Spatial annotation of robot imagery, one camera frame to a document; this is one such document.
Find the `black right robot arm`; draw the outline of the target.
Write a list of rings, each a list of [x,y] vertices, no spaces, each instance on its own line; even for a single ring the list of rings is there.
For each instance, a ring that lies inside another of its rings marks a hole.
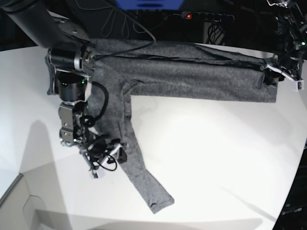
[[[29,38],[47,49],[48,94],[61,99],[61,144],[79,148],[95,179],[108,164],[125,161],[124,143],[91,131],[106,112],[109,93],[92,79],[95,57],[89,42],[63,32],[38,0],[3,0],[0,7]]]

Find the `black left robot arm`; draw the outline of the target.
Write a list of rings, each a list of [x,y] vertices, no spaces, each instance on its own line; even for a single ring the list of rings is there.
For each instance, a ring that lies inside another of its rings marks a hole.
[[[295,92],[304,90],[302,70],[304,55],[307,52],[307,20],[295,0],[268,0],[267,4],[284,9],[276,15],[276,20],[287,34],[283,42],[283,51],[266,58],[261,69],[278,74],[280,79],[289,80]]]

